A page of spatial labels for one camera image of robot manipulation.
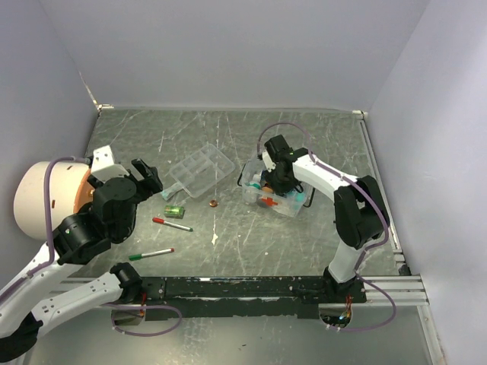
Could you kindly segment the clear divided organizer tray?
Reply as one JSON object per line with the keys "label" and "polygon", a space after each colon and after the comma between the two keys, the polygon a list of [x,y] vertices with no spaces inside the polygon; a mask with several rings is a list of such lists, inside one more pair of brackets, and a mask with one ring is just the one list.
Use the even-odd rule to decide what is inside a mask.
{"label": "clear divided organizer tray", "polygon": [[198,198],[234,169],[234,163],[216,146],[206,144],[171,167],[169,174],[191,198]]}

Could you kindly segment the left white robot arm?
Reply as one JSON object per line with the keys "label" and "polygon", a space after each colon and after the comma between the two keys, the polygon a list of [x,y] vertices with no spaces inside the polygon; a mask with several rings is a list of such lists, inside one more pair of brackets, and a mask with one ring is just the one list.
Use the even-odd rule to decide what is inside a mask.
{"label": "left white robot arm", "polygon": [[88,177],[94,187],[91,202],[64,218],[57,228],[52,227],[47,190],[55,164],[48,164],[43,181],[46,242],[1,291],[2,363],[15,363],[40,336],[95,306],[134,303],[140,298],[142,280],[129,263],[115,265],[87,287],[51,299],[46,297],[93,258],[127,240],[135,228],[138,204],[162,191],[156,167],[141,159],[134,159],[131,164],[141,179],[114,163],[92,171]]}

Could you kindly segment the green battery pack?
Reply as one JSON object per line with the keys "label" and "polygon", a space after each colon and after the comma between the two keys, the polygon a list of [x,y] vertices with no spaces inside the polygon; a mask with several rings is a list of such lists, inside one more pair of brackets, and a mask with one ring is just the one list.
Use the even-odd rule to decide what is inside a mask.
{"label": "green battery pack", "polygon": [[185,208],[179,205],[166,205],[164,207],[164,216],[174,219],[182,219],[185,214]]}

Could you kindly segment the clear plastic storage box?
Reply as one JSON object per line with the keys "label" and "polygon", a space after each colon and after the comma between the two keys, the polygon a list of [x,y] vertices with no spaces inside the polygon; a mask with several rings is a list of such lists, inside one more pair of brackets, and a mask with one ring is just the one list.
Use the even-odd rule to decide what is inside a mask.
{"label": "clear plastic storage box", "polygon": [[263,178],[265,164],[256,154],[245,163],[237,184],[242,188],[243,201],[268,208],[288,217],[296,217],[302,208],[308,208],[312,188],[302,183],[298,189],[292,189],[284,196],[277,195]]}

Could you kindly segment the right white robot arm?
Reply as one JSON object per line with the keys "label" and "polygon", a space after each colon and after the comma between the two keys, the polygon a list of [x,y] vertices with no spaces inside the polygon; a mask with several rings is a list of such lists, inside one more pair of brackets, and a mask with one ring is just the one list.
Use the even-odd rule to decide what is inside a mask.
{"label": "right white robot arm", "polygon": [[389,233],[390,219],[377,180],[343,173],[306,148],[291,148],[282,135],[270,138],[259,157],[266,166],[264,180],[277,195],[306,183],[332,201],[340,241],[323,273],[323,293],[331,302],[341,301],[358,278],[366,249]]}

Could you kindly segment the white green dropper bottle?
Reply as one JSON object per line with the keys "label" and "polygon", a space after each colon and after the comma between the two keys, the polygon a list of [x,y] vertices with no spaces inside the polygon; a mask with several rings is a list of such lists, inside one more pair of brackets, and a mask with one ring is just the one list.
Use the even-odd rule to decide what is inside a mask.
{"label": "white green dropper bottle", "polygon": [[260,173],[254,174],[247,185],[249,187],[253,187],[255,189],[261,189],[262,188],[262,176],[261,176],[261,174]]}

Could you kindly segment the teal plaster strip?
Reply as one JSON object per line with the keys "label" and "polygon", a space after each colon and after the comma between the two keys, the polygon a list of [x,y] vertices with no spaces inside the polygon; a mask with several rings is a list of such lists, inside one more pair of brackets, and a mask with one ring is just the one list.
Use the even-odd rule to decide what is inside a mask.
{"label": "teal plaster strip", "polygon": [[172,186],[164,189],[161,192],[161,196],[163,200],[169,201],[176,193],[178,193],[182,189],[183,189],[182,185],[176,182]]}

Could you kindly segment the teal blister pack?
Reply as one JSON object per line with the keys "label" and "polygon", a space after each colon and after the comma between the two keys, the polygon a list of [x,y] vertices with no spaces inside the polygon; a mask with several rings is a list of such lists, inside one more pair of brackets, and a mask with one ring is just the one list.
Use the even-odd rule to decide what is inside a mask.
{"label": "teal blister pack", "polygon": [[307,193],[306,192],[298,192],[296,190],[292,190],[286,195],[286,198],[292,200],[298,205],[303,205],[307,200]]}

